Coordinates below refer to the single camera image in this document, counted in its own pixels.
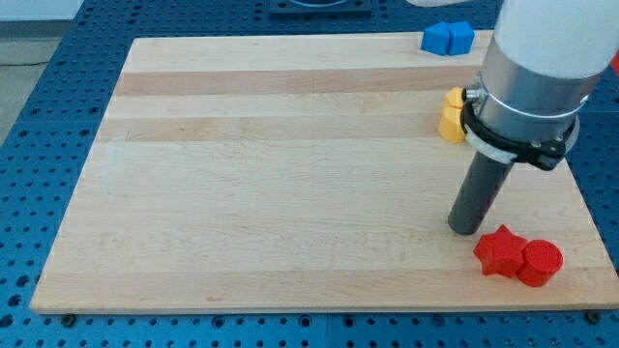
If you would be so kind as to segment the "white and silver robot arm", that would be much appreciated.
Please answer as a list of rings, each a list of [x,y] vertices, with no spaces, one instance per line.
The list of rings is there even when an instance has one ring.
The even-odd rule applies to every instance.
[[[618,0],[504,2],[475,82],[461,93],[471,168],[554,169],[617,49]]]

